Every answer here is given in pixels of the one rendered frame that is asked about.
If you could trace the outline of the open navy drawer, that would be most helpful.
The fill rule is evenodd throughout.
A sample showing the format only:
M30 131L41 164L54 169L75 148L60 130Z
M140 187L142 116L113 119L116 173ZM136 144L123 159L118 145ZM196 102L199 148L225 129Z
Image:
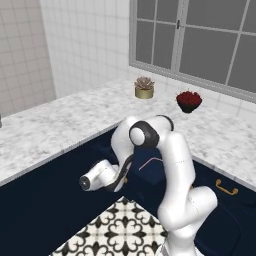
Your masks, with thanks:
M155 186L165 179L163 161L151 161L142 170L139 167L150 158L162 159L158 149L136 147L132 158L132 164L128 172L128 182L136 186Z

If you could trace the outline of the succulent in gold pot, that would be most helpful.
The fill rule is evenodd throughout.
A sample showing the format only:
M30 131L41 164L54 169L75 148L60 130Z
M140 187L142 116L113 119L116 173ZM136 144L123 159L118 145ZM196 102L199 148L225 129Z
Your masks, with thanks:
M154 84L149 77L139 77L134 82L135 96L139 99L150 99L154 94Z

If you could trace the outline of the red flowers in black pot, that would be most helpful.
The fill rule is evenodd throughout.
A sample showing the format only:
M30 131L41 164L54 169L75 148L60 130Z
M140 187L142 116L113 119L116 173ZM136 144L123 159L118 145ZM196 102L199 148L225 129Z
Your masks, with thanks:
M184 113L191 113L202 103L202 98L197 92L185 91L176 96L176 101Z

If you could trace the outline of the navy base cabinet run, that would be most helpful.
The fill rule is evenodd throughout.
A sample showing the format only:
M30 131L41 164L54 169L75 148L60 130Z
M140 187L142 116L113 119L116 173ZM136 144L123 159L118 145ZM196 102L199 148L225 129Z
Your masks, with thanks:
M85 192L79 178L98 160L115 164L113 132L0 187L0 256L49 256L121 194Z

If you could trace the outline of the grey framed window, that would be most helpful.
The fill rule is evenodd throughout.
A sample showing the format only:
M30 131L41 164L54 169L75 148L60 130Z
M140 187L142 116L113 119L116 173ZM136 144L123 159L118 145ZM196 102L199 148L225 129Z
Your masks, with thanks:
M256 0L130 0L129 64L256 103Z

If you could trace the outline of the navy cabinet front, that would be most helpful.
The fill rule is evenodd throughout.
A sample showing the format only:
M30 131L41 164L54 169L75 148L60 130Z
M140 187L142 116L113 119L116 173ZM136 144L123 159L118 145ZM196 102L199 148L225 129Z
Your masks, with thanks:
M204 256L256 256L256 192L194 161L196 178L193 187L208 186L218 199L217 208L208 216L196 234L195 244ZM231 196L220 191L231 191Z

